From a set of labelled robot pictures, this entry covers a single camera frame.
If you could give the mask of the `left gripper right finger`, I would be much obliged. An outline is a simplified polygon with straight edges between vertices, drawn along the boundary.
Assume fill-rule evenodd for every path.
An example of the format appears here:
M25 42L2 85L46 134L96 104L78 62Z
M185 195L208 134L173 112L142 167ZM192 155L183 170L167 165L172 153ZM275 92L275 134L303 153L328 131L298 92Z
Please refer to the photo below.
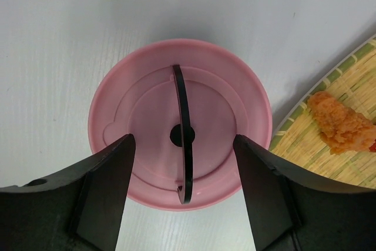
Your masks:
M233 141L257 250L374 250L375 190L299 167L243 135Z

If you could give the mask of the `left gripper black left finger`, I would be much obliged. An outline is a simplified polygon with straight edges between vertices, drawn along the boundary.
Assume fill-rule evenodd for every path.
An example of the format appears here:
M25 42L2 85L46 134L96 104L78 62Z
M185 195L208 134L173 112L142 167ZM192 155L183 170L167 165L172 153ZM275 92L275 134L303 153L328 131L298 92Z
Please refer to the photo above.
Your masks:
M2 250L115 250L135 158L127 134L23 186L1 189Z

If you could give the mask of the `pink round lid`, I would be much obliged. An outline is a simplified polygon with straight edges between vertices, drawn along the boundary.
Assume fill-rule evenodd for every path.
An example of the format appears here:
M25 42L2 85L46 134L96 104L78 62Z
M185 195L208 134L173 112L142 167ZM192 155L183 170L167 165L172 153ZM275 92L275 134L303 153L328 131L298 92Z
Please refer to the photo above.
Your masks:
M182 70L195 132L193 193L185 205L177 194L182 149L170 140L180 122L173 65ZM266 91L249 66L220 46L194 39L155 42L128 54L100 83L88 119L92 152L125 134L135 137L127 195L169 211L206 208L238 192L235 136L268 148L272 127Z

